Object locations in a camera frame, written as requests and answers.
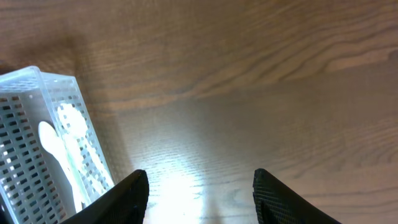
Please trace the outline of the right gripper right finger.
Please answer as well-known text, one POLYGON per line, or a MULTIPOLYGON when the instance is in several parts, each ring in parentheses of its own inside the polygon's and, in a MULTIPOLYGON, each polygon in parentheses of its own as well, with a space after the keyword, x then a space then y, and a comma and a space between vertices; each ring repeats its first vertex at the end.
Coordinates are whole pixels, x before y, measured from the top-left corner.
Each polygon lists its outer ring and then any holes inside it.
POLYGON ((253 198, 259 224, 340 224, 265 169, 256 169, 253 198))

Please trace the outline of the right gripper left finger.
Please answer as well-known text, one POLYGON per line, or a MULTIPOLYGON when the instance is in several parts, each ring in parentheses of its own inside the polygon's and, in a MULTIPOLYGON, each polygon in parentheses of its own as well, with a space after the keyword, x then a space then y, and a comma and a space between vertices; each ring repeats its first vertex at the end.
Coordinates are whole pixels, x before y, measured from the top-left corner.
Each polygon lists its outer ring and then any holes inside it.
POLYGON ((148 198, 147 173, 138 169, 62 224, 142 224, 148 198))

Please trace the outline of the white plastic spoon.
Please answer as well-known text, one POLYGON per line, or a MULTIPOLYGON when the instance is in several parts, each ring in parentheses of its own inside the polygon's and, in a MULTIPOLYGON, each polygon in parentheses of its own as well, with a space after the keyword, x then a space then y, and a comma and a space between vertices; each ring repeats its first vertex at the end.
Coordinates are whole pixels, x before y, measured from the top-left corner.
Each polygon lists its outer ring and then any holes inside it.
POLYGON ((106 163, 98 152, 100 147, 90 140, 90 137, 94 136, 94 131, 88 126, 83 112, 72 104, 60 104, 57 113, 65 129, 63 138, 76 168, 93 191, 103 195, 114 184, 105 167, 106 163))
POLYGON ((46 121, 41 121, 39 123, 38 134, 41 145, 58 161, 69 184, 71 185, 75 211, 79 213, 83 210, 83 199, 77 181, 73 176, 72 168, 69 165, 67 158, 68 153, 63 141, 58 137, 55 129, 46 121))

